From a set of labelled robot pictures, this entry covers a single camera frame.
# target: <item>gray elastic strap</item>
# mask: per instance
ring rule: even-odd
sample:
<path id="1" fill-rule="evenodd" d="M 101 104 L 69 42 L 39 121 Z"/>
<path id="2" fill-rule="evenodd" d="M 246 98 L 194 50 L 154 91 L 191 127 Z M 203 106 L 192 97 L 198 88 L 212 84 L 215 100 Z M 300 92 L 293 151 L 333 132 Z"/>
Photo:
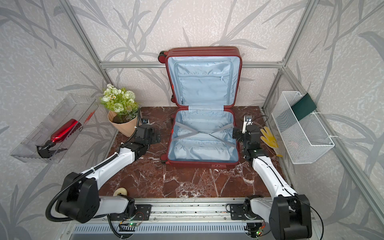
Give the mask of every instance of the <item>gray elastic strap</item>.
<path id="1" fill-rule="evenodd" d="M 212 133 L 215 133 L 215 132 L 220 132 L 220 131 L 223 131 L 223 130 L 225 130 L 225 129 L 232 128 L 232 127 L 233 127 L 233 123 L 230 123 L 230 124 L 228 124 L 228 125 L 225 125 L 224 127 L 221 127 L 221 128 L 219 128 L 219 129 L 217 129 L 217 130 L 214 131 L 214 132 L 211 132 L 211 134 L 212 134 Z"/>
<path id="2" fill-rule="evenodd" d="M 182 128 L 184 128 L 184 129 L 187 129 L 187 130 L 189 130 L 189 131 L 191 131 L 191 132 L 199 133 L 199 131 L 196 131 L 195 129 L 190 128 L 190 127 L 188 127 L 188 126 L 186 126 L 186 125 L 184 125 L 184 124 L 181 124 L 181 123 L 179 123 L 179 122 L 175 122 L 175 125 L 176 125 L 176 126 L 179 126 L 179 127 L 182 127 Z"/>
<path id="3" fill-rule="evenodd" d="M 225 143 L 225 144 L 227 144 L 227 145 L 229 145 L 229 146 L 231 146 L 231 147 L 234 147 L 234 148 L 236 148 L 236 145 L 235 144 L 233 144 L 233 143 L 230 143 L 230 142 L 227 142 L 227 141 L 224 141 L 223 139 L 220 139 L 220 138 L 218 138 L 218 137 L 215 137 L 215 136 L 213 136 L 213 135 L 211 135 L 212 137 L 214 137 L 214 138 L 216 138 L 217 140 L 219 140 L 219 141 L 221 141 L 221 142 L 223 142 L 223 143 Z"/>
<path id="4" fill-rule="evenodd" d="M 172 138 L 172 141 L 183 139 L 183 138 L 186 138 L 186 137 L 191 137 L 191 136 L 196 135 L 196 134 L 198 134 L 198 132 L 187 133 L 187 134 L 184 134 L 183 136 Z"/>
<path id="5" fill-rule="evenodd" d="M 180 137 L 173 138 L 172 141 L 180 140 L 180 139 L 183 139 L 183 138 L 186 138 L 186 137 L 191 137 L 191 136 L 196 135 L 196 134 L 199 133 L 199 132 L 196 131 L 195 129 L 190 128 L 190 127 L 188 127 L 188 126 L 186 126 L 186 125 L 184 125 L 184 124 L 181 124 L 181 123 L 179 123 L 179 122 L 175 122 L 175 125 L 176 125 L 176 126 L 179 126 L 179 127 L 181 127 L 181 128 L 187 129 L 187 130 L 191 131 L 191 133 L 187 133 L 187 134 L 184 134 L 184 135 L 182 135 L 182 136 L 180 136 Z"/>

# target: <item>red suitcase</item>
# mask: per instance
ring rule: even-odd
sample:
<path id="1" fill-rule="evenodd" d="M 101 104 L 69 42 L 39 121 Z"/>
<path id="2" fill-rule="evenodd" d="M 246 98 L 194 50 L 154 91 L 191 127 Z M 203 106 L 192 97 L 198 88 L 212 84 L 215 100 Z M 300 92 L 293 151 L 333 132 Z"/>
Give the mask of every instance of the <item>red suitcase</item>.
<path id="1" fill-rule="evenodd" d="M 242 59 L 233 46 L 173 48 L 161 52 L 179 109 L 161 156 L 174 167 L 231 169 L 239 162 L 232 138 Z"/>

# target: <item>wallpaper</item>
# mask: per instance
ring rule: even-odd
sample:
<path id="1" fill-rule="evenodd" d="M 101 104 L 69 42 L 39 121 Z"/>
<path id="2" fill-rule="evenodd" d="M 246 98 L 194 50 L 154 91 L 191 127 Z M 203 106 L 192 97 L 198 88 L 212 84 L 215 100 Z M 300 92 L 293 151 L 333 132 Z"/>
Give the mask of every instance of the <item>wallpaper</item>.
<path id="1" fill-rule="evenodd" d="M 282 91 L 293 91 L 285 76 L 266 106 L 266 114 L 277 103 Z M 312 164 L 293 165 L 281 140 L 275 122 L 268 121 L 283 153 L 283 161 L 298 193 L 305 194 L 311 206 L 321 215 L 324 225 L 324 239 L 327 240 L 379 240 L 384 239 L 384 229 L 365 202 L 352 179 L 345 172 L 339 159 L 331 150 Z"/>
<path id="2" fill-rule="evenodd" d="M 383 7 L 318 6 L 289 68 L 384 197 Z"/>
<path id="3" fill-rule="evenodd" d="M 157 61 L 186 46 L 239 47 L 281 61 L 307 0 L 70 0 L 101 61 Z"/>
<path id="4" fill-rule="evenodd" d="M 53 239 L 44 217 L 64 177 L 101 161 L 115 129 L 99 107 L 58 164 L 9 154 L 69 93 L 98 97 L 103 79 L 59 3 L 0 1 L 0 239 Z"/>
<path id="5" fill-rule="evenodd" d="M 141 106 L 176 106 L 170 101 L 172 89 L 165 68 L 113 68 L 107 72 L 116 86 L 134 91 Z M 274 68 L 243 68 L 235 105 L 263 105 L 276 74 Z"/>

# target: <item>metal mesh basket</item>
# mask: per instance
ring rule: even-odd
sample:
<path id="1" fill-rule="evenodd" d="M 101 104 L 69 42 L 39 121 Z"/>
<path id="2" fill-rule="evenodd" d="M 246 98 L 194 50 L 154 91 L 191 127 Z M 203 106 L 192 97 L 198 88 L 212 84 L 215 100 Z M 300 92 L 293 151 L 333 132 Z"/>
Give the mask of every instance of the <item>metal mesh basket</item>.
<path id="1" fill-rule="evenodd" d="M 272 117 L 293 164 L 313 163 L 334 146 L 315 113 L 298 121 L 291 106 L 303 96 L 284 91 L 272 111 Z"/>

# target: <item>suitcase lid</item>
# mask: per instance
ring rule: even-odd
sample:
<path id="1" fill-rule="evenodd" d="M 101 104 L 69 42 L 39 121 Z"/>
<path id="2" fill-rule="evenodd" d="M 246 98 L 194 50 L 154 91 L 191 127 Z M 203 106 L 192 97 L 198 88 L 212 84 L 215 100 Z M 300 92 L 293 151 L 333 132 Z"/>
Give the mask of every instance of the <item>suitcase lid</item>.
<path id="1" fill-rule="evenodd" d="M 174 48 L 167 54 L 168 77 L 178 107 L 235 104 L 242 60 L 232 46 Z"/>

